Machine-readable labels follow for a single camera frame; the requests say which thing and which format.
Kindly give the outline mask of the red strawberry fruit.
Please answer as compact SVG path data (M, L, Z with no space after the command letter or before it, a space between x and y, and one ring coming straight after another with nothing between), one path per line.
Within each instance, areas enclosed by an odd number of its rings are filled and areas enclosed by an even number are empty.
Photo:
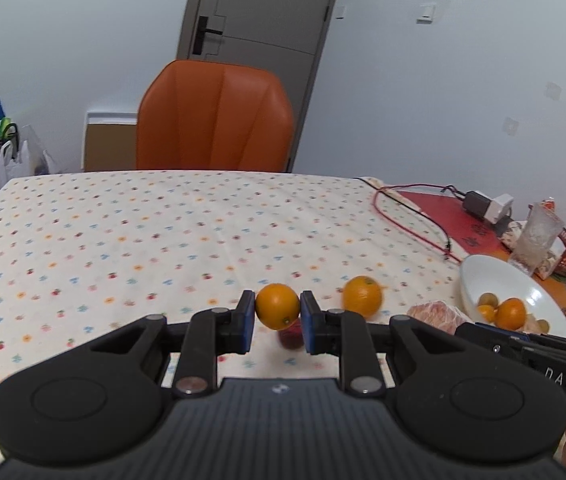
M304 347L303 328L300 320L286 327L285 330L277 332L277 339L281 346L286 350L299 350Z

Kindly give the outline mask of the medium orange mandarin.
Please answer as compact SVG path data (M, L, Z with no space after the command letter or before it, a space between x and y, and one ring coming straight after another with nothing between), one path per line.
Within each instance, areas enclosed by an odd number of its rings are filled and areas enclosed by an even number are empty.
M269 284L257 294L255 311L264 326L279 332L297 320L300 302L296 292L289 286Z

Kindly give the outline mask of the peeled pomelo segment front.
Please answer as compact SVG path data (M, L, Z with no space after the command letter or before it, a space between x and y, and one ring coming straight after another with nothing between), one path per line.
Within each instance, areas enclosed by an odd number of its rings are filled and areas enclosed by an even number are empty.
M535 318L532 314L526 315L526 320L518 331L526 334L542 334L544 332L537 318Z

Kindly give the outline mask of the peeled pomelo segment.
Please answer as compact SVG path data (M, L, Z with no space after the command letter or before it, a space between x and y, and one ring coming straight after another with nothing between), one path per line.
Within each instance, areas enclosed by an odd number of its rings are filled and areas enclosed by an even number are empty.
M457 307L449 306L445 301L440 300L416 304L408 309L407 315L450 335L453 335L463 323L472 322Z
M526 334L542 334L544 332L537 318L535 318L532 314L526 315L526 320L518 331Z

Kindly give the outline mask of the peeled pomelo segment back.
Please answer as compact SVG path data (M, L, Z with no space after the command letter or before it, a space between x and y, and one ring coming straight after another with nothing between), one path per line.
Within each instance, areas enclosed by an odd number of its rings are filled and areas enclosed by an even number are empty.
M449 306L445 301L440 300L416 304L408 309L407 315L450 335L453 335L463 323L472 322L457 307Z

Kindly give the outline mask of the small orange in plate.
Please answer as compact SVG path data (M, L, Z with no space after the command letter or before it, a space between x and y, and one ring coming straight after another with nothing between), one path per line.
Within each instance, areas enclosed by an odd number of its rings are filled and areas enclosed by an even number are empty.
M480 304L476 307L477 312L481 315L482 320L487 324L495 322L497 309L491 304Z

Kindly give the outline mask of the brown kiwi in plate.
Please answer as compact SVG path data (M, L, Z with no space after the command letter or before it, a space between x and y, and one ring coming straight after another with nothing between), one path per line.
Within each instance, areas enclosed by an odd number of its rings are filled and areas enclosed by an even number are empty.
M481 294L480 298L478 298L477 304L479 306L490 306L496 308L499 306L500 302L493 292L484 292L484 294Z

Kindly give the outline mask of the white plate blue rim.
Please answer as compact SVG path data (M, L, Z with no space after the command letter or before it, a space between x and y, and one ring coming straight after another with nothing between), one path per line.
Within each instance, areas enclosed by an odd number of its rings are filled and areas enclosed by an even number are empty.
M528 314L549 323L549 334L566 338L566 317L554 299L532 278L511 264L495 257L472 255L460 266L459 289L463 310L473 321L483 321L477 311L484 292L492 292L499 300L518 298Z

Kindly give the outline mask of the floral tissue box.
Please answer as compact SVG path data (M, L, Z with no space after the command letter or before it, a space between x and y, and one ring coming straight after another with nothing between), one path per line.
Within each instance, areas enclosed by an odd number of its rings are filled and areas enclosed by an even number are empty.
M543 235L528 232L526 221L510 221L498 235L498 240L511 252L508 263L526 275L536 274L542 280L553 274L565 250L559 237L549 245Z

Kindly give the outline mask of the red orange table mat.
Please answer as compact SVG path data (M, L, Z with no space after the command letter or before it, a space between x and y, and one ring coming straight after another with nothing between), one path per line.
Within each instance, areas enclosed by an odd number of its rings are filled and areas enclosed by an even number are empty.
M489 255L508 260L510 252L498 240L492 226L467 214L460 200L445 194L410 191L400 191L400 194L436 220L470 255ZM534 280L548 292L566 316L566 283L557 278L541 280L538 276L534 276Z

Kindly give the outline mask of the dotted white tablecloth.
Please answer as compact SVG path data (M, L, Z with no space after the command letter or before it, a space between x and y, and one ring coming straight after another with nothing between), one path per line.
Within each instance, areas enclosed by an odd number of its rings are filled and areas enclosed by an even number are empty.
M331 309L368 276L383 289L380 321L455 304L464 249L444 257L445 233L376 188L255 172L11 180L0 191L0 382L143 315L184 322L270 283Z

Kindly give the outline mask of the white power adapter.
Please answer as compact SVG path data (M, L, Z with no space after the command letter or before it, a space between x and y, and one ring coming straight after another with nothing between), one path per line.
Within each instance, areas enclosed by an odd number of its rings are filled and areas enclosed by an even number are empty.
M484 220L492 226L496 226L504 217L510 216L513 200L513 196L508 193L491 198L483 214Z

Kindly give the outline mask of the black power adapter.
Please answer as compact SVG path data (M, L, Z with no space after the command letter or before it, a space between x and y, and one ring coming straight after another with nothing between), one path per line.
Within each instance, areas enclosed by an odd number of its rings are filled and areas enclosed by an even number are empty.
M476 219L485 219L485 214L492 203L492 199L487 195L477 192L466 192L462 200L462 208Z

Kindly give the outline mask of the white plastic bag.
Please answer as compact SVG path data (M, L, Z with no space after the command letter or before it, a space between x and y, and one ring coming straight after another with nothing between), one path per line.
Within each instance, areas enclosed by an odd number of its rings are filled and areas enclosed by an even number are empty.
M60 169L50 152L33 138L25 139L16 154L13 144L0 149L0 189L16 178L59 174Z

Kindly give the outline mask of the grey door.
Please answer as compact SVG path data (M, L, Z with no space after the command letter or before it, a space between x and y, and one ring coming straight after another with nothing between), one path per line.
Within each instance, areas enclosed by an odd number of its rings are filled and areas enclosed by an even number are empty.
M187 0L177 58L246 65L281 80L294 112L291 170L317 74L335 0ZM192 54L199 15L222 36L208 35Z

